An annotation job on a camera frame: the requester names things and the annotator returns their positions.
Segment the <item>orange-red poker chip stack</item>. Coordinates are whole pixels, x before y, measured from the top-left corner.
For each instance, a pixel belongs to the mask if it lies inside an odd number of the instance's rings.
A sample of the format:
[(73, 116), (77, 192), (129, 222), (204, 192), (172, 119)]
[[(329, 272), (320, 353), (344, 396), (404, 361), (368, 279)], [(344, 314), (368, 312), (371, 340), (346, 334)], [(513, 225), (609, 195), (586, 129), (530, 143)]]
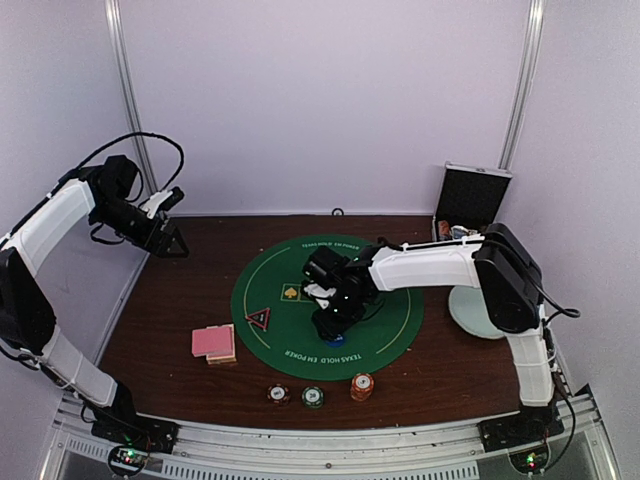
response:
[(353, 400), (363, 402), (367, 400), (374, 390), (374, 379), (368, 373), (358, 373), (351, 380), (350, 396)]

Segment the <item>black red all-in triangle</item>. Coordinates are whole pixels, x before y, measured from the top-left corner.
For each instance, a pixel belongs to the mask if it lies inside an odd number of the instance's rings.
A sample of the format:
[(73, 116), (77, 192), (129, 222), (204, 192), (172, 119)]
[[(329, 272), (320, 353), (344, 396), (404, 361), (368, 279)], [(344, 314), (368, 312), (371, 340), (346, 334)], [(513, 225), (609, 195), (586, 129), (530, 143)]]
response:
[(245, 320), (249, 324), (258, 327), (264, 332), (268, 330), (270, 318), (271, 309), (269, 307), (245, 315)]

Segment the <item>green poker chip stack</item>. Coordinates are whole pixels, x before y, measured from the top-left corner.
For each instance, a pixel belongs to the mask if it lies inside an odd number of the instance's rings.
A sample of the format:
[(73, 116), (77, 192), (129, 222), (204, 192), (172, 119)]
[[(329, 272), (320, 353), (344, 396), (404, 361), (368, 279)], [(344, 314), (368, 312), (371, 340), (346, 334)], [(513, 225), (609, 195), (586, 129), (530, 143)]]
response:
[(305, 407), (319, 409), (324, 404), (324, 392), (317, 386), (308, 386), (302, 391), (301, 400)]

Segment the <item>blue small blind button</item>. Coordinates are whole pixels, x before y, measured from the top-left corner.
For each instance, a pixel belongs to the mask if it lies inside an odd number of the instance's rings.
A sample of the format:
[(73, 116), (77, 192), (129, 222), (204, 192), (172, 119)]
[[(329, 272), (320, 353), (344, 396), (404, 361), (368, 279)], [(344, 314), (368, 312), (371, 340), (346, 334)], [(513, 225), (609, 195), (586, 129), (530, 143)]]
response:
[(346, 340), (343, 336), (337, 336), (333, 339), (326, 339), (324, 343), (331, 348), (339, 348), (345, 344)]

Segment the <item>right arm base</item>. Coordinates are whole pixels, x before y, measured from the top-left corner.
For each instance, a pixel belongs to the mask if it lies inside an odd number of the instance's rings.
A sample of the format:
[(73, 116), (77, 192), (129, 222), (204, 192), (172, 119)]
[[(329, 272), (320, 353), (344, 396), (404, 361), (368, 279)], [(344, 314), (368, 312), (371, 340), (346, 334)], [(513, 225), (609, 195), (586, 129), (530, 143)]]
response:
[(546, 421), (519, 413), (481, 421), (478, 429), (484, 451), (489, 453), (542, 442), (562, 434), (564, 425), (560, 419)]

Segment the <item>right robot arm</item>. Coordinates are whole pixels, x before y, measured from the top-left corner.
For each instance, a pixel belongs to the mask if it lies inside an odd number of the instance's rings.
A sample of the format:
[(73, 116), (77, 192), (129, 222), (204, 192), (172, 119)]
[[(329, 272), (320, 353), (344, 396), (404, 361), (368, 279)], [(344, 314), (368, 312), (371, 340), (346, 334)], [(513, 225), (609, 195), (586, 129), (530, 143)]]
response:
[(507, 338), (519, 383), (513, 433), (530, 442), (556, 421), (552, 337), (543, 316), (541, 270), (511, 230), (494, 223), (458, 240), (393, 244), (379, 238), (354, 257), (318, 246), (302, 268), (302, 293), (317, 304), (318, 336), (334, 342), (365, 318), (380, 293), (461, 286), (481, 292), (488, 318)]

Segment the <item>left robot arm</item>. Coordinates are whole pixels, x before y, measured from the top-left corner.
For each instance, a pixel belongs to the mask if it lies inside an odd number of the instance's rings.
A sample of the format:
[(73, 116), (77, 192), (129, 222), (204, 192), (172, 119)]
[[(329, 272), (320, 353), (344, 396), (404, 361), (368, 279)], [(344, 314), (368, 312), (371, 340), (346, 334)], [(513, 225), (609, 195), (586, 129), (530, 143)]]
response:
[(62, 333), (36, 276), (58, 243), (82, 219), (108, 226), (122, 240), (159, 258), (184, 258), (188, 247), (168, 212), (184, 198), (174, 186), (136, 206), (128, 199), (136, 164), (124, 155), (69, 171), (1, 240), (1, 339), (89, 403), (123, 444), (137, 442), (144, 424), (132, 394), (101, 371)]

